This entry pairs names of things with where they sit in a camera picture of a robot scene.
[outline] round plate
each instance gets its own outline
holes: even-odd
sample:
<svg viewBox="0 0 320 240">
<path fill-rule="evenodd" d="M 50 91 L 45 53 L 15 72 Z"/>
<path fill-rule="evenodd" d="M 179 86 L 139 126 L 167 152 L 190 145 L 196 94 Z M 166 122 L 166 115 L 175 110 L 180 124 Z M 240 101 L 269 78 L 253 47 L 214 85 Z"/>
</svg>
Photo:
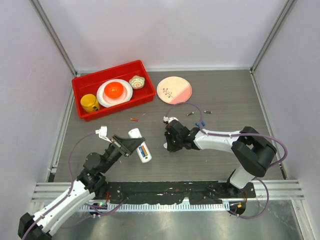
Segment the round plate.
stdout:
<svg viewBox="0 0 320 240">
<path fill-rule="evenodd" d="M 159 98 L 167 104 L 186 102 L 192 95 L 190 83 L 182 77 L 170 76 L 156 87 Z"/>
<path fill-rule="evenodd" d="M 119 82 L 124 87 L 123 94 L 120 97 L 113 98 L 113 99 L 110 97 L 107 97 L 104 93 L 105 86 L 109 83 L 112 83 L 112 82 Z M 127 81 L 122 80 L 122 79 L 112 79 L 112 80 L 106 81 L 105 83 L 103 83 L 99 87 L 98 91 L 96 92 L 96 98 L 98 99 L 98 102 L 102 106 L 104 106 L 105 108 L 109 108 L 114 105 L 122 104 L 122 103 L 129 101 L 132 98 L 133 92 L 134 91 L 133 91 L 131 85 Z"/>
</svg>

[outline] white bottle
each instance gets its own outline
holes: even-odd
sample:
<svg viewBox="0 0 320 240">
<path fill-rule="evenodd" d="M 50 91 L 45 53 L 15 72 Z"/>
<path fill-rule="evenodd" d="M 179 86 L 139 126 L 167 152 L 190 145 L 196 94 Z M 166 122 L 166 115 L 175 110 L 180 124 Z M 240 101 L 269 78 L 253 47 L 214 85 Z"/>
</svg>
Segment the white bottle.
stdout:
<svg viewBox="0 0 320 240">
<path fill-rule="evenodd" d="M 131 131 L 129 131 L 128 134 L 131 139 L 142 138 L 142 135 L 138 128 L 132 129 Z M 138 146 L 136 152 L 138 153 L 141 162 L 143 162 L 144 164 L 152 159 L 152 156 L 145 141 L 140 146 Z"/>
</svg>

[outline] gray wood tabletop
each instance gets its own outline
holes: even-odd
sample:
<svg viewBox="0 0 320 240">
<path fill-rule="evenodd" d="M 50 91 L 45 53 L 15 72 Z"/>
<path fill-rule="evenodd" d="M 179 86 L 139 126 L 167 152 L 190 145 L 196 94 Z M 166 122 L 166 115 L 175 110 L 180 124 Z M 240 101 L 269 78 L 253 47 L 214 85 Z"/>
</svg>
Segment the gray wood tabletop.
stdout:
<svg viewBox="0 0 320 240">
<path fill-rule="evenodd" d="M 206 129 L 231 132 L 251 126 L 262 134 L 268 134 L 248 70 L 162 71 L 148 74 L 155 88 L 162 79 L 170 76 L 188 80 L 192 86 L 189 102 L 197 104 L 202 110 L 212 111 L 212 114 L 204 114 Z M 240 165 L 233 154 L 209 149 L 168 152 L 163 147 L 166 141 L 163 117 L 170 107 L 156 95 L 153 101 L 146 104 L 86 122 L 78 118 L 73 105 L 54 181 L 70 181 L 70 150 L 81 137 L 93 133 L 100 126 L 108 127 L 108 136 L 116 134 L 120 137 L 129 137 L 131 129 L 139 128 L 152 155 L 148 163 L 141 163 L 137 153 L 120 158 L 105 174 L 108 181 L 226 180 Z M 195 127 L 200 118 L 197 109 L 189 105 L 175 107 L 169 116 L 178 118 L 189 129 Z M 103 154 L 108 145 L 97 135 L 84 139 L 71 156 L 73 175 L 76 177 L 81 172 L 89 153 Z M 280 168 L 270 168 L 264 179 L 283 179 Z"/>
</svg>

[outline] white wall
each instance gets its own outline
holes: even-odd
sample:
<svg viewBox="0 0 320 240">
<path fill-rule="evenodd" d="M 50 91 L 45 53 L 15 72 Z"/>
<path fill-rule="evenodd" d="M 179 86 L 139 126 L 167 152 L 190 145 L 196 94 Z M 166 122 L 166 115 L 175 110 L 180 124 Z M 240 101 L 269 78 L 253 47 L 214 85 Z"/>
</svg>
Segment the white wall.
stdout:
<svg viewBox="0 0 320 240">
<path fill-rule="evenodd" d="M 72 76 L 30 2 L 1 3 L 0 239 L 15 240 L 46 180 Z"/>
<path fill-rule="evenodd" d="M 78 71 L 251 67 L 286 0 L 40 0 Z"/>
<path fill-rule="evenodd" d="M 320 1 L 298 0 L 256 71 L 276 135 L 289 151 L 289 177 L 301 184 L 320 223 Z"/>
</svg>

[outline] black metal plate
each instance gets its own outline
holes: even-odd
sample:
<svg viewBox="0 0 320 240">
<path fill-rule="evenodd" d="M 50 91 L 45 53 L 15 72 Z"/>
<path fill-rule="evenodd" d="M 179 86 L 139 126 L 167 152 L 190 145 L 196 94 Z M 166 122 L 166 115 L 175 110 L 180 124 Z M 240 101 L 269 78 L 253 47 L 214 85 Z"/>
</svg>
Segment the black metal plate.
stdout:
<svg viewBox="0 0 320 240">
<path fill-rule="evenodd" d="M 161 204 L 182 203 L 185 197 L 190 204 L 218 204 L 220 199 L 243 198 L 243 193 L 230 196 L 226 183 L 218 181 L 144 181 L 144 182 L 108 182 L 110 202 L 119 204 Z M 255 198 L 253 183 L 249 182 L 244 190 L 247 198 Z"/>
</svg>

